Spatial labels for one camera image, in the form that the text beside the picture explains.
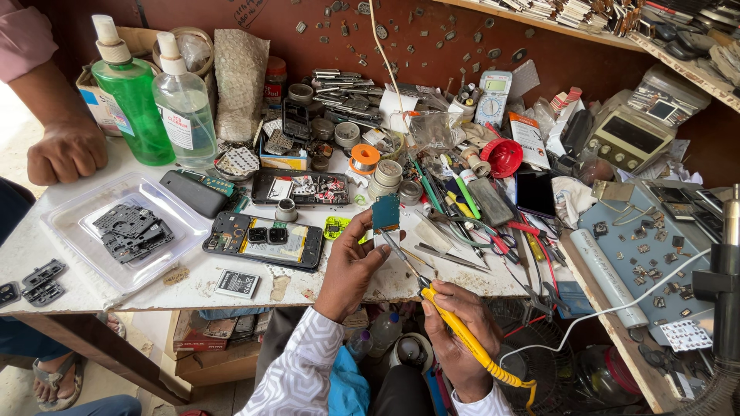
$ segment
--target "orange spool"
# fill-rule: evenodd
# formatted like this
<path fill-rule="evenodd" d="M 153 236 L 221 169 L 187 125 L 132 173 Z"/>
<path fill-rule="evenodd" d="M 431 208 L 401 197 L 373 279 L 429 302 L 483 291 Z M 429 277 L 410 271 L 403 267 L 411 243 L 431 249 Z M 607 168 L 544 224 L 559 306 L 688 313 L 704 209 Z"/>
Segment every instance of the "orange spool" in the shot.
<path fill-rule="evenodd" d="M 352 147 L 349 167 L 361 175 L 370 175 L 375 172 L 378 161 L 380 161 L 380 152 L 377 149 L 369 144 L 356 144 Z"/>

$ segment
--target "fan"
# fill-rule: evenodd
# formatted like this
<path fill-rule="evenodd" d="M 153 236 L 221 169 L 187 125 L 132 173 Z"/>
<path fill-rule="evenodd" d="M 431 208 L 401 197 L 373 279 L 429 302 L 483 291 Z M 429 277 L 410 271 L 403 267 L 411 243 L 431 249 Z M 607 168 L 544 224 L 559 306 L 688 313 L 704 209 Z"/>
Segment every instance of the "fan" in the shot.
<path fill-rule="evenodd" d="M 486 302 L 494 314 L 496 322 L 510 332 L 521 325 L 525 314 L 522 301 L 517 299 L 494 299 Z M 537 321 L 526 328 L 504 338 L 499 357 L 527 345 L 544 345 L 557 348 L 562 341 L 563 333 L 554 323 Z M 541 415 L 551 412 L 568 395 L 573 384 L 573 352 L 566 343 L 560 352 L 543 348 L 526 349 L 508 356 L 498 364 L 504 370 L 516 375 L 523 381 L 537 380 L 537 390 L 532 410 Z M 517 415 L 528 416 L 525 404 L 529 399 L 529 389 L 499 384 Z"/>

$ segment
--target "white geometric print shirt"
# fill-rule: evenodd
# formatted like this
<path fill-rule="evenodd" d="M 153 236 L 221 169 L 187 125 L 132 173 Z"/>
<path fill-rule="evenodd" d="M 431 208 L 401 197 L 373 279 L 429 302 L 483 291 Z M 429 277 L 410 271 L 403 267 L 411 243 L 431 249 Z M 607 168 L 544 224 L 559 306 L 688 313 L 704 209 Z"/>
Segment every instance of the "white geometric print shirt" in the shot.
<path fill-rule="evenodd" d="M 270 364 L 252 398 L 236 416 L 327 415 L 329 373 L 342 346 L 344 329 L 309 307 L 283 354 Z M 459 416 L 513 416 L 495 383 L 480 401 L 462 403 L 453 392 L 452 402 Z"/>

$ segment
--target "brown wall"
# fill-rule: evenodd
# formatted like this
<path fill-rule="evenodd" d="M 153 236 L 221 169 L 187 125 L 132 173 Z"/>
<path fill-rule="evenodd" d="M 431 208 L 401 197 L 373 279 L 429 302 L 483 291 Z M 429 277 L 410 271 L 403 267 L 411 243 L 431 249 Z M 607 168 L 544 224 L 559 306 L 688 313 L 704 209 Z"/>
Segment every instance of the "brown wall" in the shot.
<path fill-rule="evenodd" d="M 79 66 L 97 55 L 90 15 L 106 13 L 113 16 L 118 25 L 142 27 L 135 0 L 27 0 L 26 3 L 37 6 L 50 17 L 55 26 L 55 38 L 62 48 L 58 61 L 70 78 L 76 75 Z M 288 0 L 140 0 L 140 3 L 152 29 L 195 26 L 212 34 L 215 28 L 249 26 L 250 33 L 271 40 L 271 55 L 287 61 L 292 81 L 300 80 L 317 67 L 359 72 L 376 83 L 389 81 L 381 56 L 373 51 L 370 17 L 356 15 L 353 11 L 357 1 L 350 2 L 353 7 L 349 10 L 332 13 L 329 18 L 323 16 L 323 8 L 332 0 L 302 0 L 299 4 L 291 4 Z M 249 7 L 255 9 L 252 15 L 241 11 Z M 417 7 L 424 9 L 424 16 L 414 16 L 409 24 L 408 13 Z M 251 20 L 240 22 L 245 15 Z M 448 20 L 450 15 L 457 17 L 454 27 Z M 487 18 L 483 13 L 432 1 L 381 0 L 381 8 L 376 10 L 376 19 L 390 33 L 383 43 L 388 59 L 396 61 L 400 67 L 398 79 L 401 82 L 444 88 L 448 78 L 453 77 L 453 85 L 459 87 L 461 67 L 468 71 L 467 82 L 477 82 L 480 73 L 473 74 L 471 69 L 476 62 L 480 62 L 484 70 L 490 66 L 513 70 L 531 58 L 542 83 L 525 94 L 528 105 L 539 96 L 549 100 L 571 86 L 583 89 L 584 99 L 603 102 L 624 88 L 633 89 L 646 69 L 656 63 L 647 53 L 609 47 L 539 28 L 535 29 L 534 37 L 526 38 L 525 31 L 530 28 L 527 24 L 498 17 L 495 25 L 487 29 L 483 26 Z M 316 23 L 323 24 L 327 20 L 331 22 L 330 28 L 315 27 Z M 342 20 L 349 26 L 348 37 L 341 36 Z M 295 31 L 299 21 L 308 25 L 303 34 Z M 359 30 L 354 30 L 354 23 Z M 396 24 L 400 27 L 398 33 L 393 29 Z M 453 29 L 457 31 L 455 38 L 445 41 L 438 50 L 436 43 Z M 428 30 L 429 36 L 420 36 L 421 30 Z M 479 44 L 473 41 L 476 32 L 483 34 Z M 328 36 L 329 43 L 320 43 L 319 36 Z M 392 42 L 398 46 L 391 47 Z M 346 48 L 347 44 L 355 48 L 355 54 Z M 414 45 L 413 54 L 406 51 L 410 44 Z M 477 53 L 479 47 L 483 49 L 481 54 Z M 512 64 L 512 54 L 522 47 L 528 51 L 526 58 Z M 485 52 L 493 48 L 500 48 L 502 54 L 491 61 L 485 57 Z M 468 62 L 463 61 L 466 53 L 472 55 Z M 356 55 L 359 54 L 368 56 L 367 67 L 358 63 L 360 58 Z M 738 142 L 730 140 L 733 127 L 738 123 L 740 115 L 715 100 L 679 131 L 680 138 L 692 140 L 688 166 L 692 170 L 700 169 L 709 187 L 740 181 L 738 163 L 730 160 L 723 146 L 731 142 L 738 150 Z M 725 161 L 727 165 L 722 166 L 717 161 Z"/>

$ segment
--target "green spray bottle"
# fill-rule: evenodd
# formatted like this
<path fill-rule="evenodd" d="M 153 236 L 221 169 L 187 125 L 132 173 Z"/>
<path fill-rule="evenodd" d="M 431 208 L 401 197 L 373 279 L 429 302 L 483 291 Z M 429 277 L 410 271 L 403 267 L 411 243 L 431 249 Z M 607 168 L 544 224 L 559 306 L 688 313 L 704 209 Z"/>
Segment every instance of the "green spray bottle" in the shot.
<path fill-rule="evenodd" d="M 92 22 L 103 59 L 94 63 L 91 72 L 100 88 L 114 98 L 108 106 L 131 152 L 150 166 L 173 162 L 175 153 L 152 95 L 151 66 L 131 57 L 110 16 L 94 15 Z"/>

